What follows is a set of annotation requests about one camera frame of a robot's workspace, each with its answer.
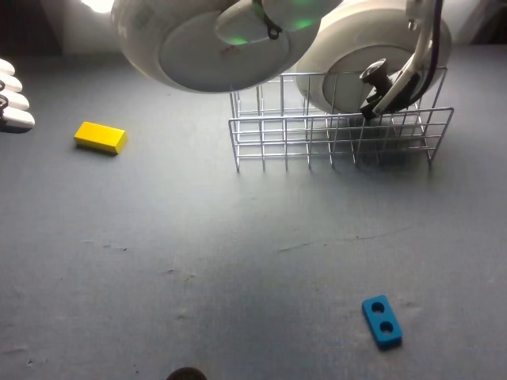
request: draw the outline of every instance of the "wire rack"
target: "wire rack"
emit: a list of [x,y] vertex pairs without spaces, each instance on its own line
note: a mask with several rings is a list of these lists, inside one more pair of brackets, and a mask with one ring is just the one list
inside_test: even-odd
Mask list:
[[[359,74],[331,74],[334,93],[344,75]],[[431,165],[454,113],[453,108],[436,107],[447,69],[439,68],[438,74],[433,89],[418,103],[374,120],[360,113],[321,111],[298,91],[295,77],[304,76],[310,88],[312,78],[329,73],[284,73],[254,89],[231,93],[229,132],[236,169],[244,159],[260,160],[265,168],[270,158],[285,160],[286,169],[293,158],[306,158],[308,167],[314,158],[327,158],[334,166],[339,156],[352,158],[356,165],[371,161],[380,165],[389,155],[417,152],[424,153]],[[363,86],[358,109],[370,90]]]

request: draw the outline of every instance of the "wire basket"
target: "wire basket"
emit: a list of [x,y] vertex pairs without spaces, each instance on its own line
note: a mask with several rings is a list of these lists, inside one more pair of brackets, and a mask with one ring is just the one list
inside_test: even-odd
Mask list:
[[[254,89],[231,93],[229,132],[236,169],[244,159],[260,160],[265,168],[269,158],[285,160],[288,169],[289,158],[297,157],[306,158],[308,167],[316,157],[328,158],[334,166],[338,156],[352,158],[356,165],[370,161],[378,165],[389,155],[417,152],[425,153],[431,165],[454,113],[453,108],[436,108],[446,73],[445,67],[438,69],[433,89],[416,104],[373,120],[360,113],[323,112],[295,85],[296,76],[307,78],[310,88],[312,78],[329,73],[284,73]],[[335,89],[340,88],[338,78],[360,73],[339,74],[334,74]],[[363,86],[358,108],[371,89]]]

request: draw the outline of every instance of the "yellow block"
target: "yellow block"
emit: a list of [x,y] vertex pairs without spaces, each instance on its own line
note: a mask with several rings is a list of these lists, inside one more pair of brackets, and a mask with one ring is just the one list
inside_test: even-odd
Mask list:
[[118,154],[127,142],[127,133],[121,129],[85,121],[74,139],[78,145]]

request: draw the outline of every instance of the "gray table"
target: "gray table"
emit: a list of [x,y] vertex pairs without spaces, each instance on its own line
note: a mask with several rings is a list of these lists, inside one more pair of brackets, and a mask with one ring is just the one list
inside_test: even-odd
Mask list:
[[[503,379],[507,47],[456,50],[433,170],[242,165],[227,96],[118,56],[20,62],[37,120],[0,135],[0,378]],[[83,120],[128,131],[76,150]],[[405,333],[379,353],[360,304]]]

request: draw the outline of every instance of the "blue block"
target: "blue block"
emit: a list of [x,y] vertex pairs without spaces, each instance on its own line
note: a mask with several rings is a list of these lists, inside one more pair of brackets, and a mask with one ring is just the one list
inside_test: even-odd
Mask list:
[[387,350],[402,343],[402,329],[385,295],[365,299],[363,314],[381,350]]

